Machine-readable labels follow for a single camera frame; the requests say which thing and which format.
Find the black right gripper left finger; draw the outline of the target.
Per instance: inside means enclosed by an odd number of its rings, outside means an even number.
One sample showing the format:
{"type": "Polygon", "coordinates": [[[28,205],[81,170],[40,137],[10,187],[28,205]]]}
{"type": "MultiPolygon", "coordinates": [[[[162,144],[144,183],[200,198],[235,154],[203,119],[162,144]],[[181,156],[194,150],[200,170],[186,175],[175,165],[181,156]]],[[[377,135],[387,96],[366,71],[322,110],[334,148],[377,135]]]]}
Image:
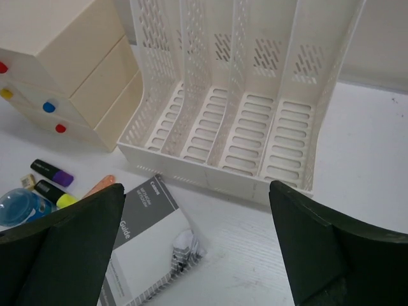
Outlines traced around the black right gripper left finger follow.
{"type": "Polygon", "coordinates": [[[1,305],[96,305],[124,208],[112,184],[1,232],[1,305]]]}

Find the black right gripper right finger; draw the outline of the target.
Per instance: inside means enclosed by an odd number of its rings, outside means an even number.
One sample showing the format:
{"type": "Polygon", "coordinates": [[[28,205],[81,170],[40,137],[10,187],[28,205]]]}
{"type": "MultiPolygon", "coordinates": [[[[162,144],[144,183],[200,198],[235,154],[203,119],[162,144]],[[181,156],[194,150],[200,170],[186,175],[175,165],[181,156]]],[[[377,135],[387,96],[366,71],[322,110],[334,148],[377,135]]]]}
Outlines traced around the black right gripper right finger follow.
{"type": "Polygon", "coordinates": [[[407,305],[407,234],[352,218],[277,180],[269,199],[295,305],[407,305]]]}

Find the yellow cap black highlighter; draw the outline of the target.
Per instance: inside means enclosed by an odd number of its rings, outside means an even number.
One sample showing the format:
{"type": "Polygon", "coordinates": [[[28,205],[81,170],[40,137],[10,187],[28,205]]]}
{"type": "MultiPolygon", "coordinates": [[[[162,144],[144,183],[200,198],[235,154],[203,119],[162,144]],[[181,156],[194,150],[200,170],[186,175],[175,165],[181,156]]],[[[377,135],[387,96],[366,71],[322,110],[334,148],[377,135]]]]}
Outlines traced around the yellow cap black highlighter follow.
{"type": "Polygon", "coordinates": [[[78,201],[74,196],[65,193],[63,190],[45,180],[37,182],[34,186],[34,190],[60,209],[66,208],[78,201]]]}

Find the blue round tape dispenser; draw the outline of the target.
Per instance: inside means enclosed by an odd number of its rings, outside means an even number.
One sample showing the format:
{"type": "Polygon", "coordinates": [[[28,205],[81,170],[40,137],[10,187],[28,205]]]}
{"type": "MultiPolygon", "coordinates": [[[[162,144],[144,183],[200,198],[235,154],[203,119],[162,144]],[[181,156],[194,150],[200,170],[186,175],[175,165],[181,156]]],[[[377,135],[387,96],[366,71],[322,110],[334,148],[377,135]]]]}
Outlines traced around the blue round tape dispenser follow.
{"type": "Polygon", "coordinates": [[[30,190],[14,189],[1,196],[1,226],[18,226],[56,210],[55,204],[30,190]]]}

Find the small beige eraser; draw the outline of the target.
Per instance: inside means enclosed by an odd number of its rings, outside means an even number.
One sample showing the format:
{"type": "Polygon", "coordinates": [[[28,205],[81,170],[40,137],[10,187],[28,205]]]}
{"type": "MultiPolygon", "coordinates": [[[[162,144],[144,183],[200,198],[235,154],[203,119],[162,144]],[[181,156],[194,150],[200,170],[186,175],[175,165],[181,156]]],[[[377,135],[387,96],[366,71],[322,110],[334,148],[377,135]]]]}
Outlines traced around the small beige eraser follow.
{"type": "Polygon", "coordinates": [[[35,185],[36,185],[36,179],[35,179],[34,175],[31,174],[31,173],[28,174],[28,175],[25,175],[24,177],[22,177],[20,179],[20,182],[21,182],[22,187],[24,189],[27,189],[27,190],[30,190],[30,191],[32,191],[34,189],[35,185]]]}

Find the purple cap black highlighter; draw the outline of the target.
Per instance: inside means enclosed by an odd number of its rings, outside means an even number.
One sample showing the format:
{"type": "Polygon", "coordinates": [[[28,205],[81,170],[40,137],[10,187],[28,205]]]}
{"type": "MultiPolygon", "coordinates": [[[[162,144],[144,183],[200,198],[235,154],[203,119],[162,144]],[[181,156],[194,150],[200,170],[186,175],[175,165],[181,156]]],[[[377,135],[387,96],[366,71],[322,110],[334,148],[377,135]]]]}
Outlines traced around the purple cap black highlighter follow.
{"type": "Polygon", "coordinates": [[[35,159],[31,163],[30,168],[63,187],[70,186],[74,181],[74,177],[71,174],[40,159],[35,159]]]}

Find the orange highlighter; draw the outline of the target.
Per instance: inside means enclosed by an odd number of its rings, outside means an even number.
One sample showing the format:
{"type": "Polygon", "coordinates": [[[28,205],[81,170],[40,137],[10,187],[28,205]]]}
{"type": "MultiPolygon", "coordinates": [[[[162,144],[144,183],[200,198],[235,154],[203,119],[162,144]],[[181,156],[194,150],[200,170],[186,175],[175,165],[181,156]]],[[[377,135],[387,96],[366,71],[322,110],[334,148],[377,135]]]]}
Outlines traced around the orange highlighter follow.
{"type": "Polygon", "coordinates": [[[83,198],[86,198],[94,193],[99,192],[100,190],[116,183],[116,178],[114,175],[107,175],[102,178],[90,191],[88,191],[83,198]]]}

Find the Canon guide booklet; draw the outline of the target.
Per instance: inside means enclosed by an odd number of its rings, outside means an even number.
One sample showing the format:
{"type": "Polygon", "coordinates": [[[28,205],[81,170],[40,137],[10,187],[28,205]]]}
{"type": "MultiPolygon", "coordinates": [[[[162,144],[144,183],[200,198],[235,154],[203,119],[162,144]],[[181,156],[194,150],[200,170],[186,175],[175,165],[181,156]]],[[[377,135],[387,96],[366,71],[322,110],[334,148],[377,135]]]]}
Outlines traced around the Canon guide booklet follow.
{"type": "Polygon", "coordinates": [[[160,175],[126,194],[98,305],[145,305],[206,251],[160,175]]]}

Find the cream drawer cabinet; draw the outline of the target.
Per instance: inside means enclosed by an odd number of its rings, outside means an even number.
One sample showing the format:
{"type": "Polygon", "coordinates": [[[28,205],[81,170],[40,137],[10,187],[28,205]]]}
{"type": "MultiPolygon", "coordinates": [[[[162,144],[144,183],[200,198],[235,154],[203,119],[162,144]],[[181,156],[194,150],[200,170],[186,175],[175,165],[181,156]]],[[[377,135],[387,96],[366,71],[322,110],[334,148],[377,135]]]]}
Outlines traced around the cream drawer cabinet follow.
{"type": "Polygon", "coordinates": [[[2,1],[1,89],[37,126],[112,151],[143,80],[113,1],[2,1]],[[43,110],[48,101],[56,109],[43,110]],[[55,130],[57,124],[65,133],[55,130]]]}

